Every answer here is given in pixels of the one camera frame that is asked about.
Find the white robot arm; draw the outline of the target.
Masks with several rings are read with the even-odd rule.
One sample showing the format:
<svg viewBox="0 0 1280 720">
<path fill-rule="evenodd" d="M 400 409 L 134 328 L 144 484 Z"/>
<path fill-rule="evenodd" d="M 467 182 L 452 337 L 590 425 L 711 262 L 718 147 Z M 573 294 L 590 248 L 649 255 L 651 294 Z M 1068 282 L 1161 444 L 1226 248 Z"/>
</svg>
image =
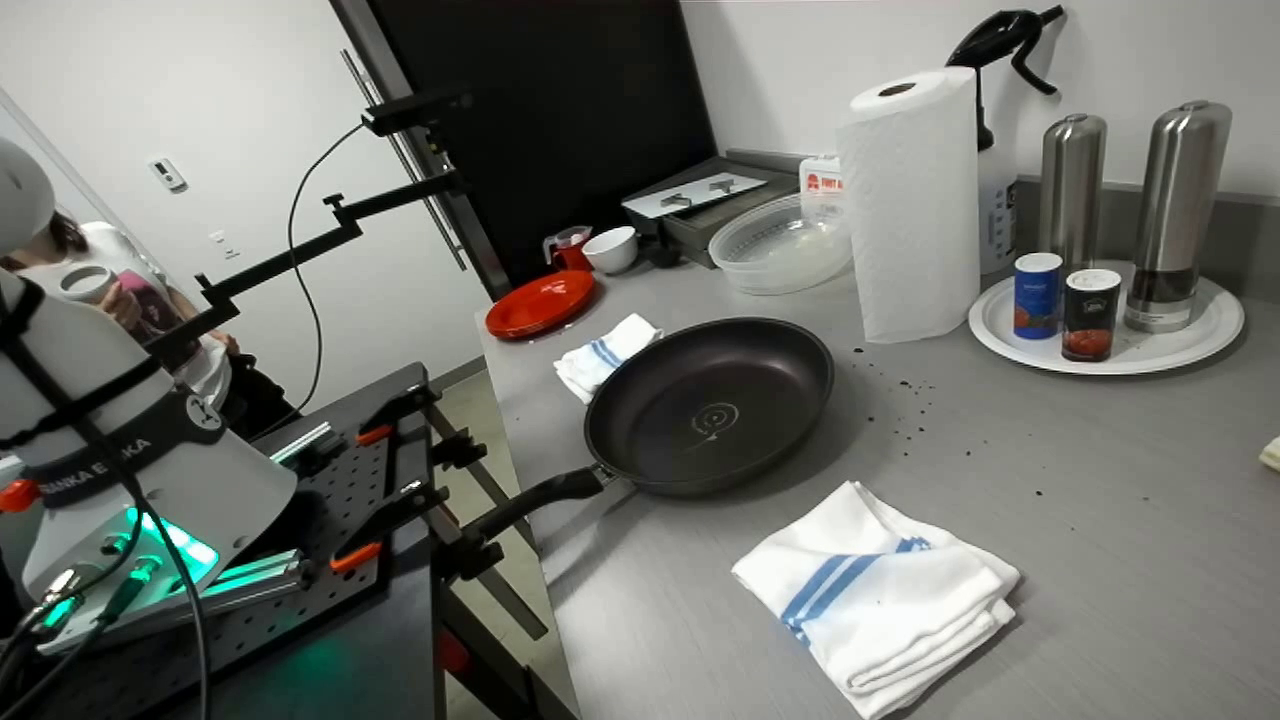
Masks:
<svg viewBox="0 0 1280 720">
<path fill-rule="evenodd" d="M 111 226 L 61 211 L 0 141 L 3 508 L 39 508 L 19 585 L 42 657 L 204 594 L 295 494 L 223 402 L 233 359 Z"/>
</svg>

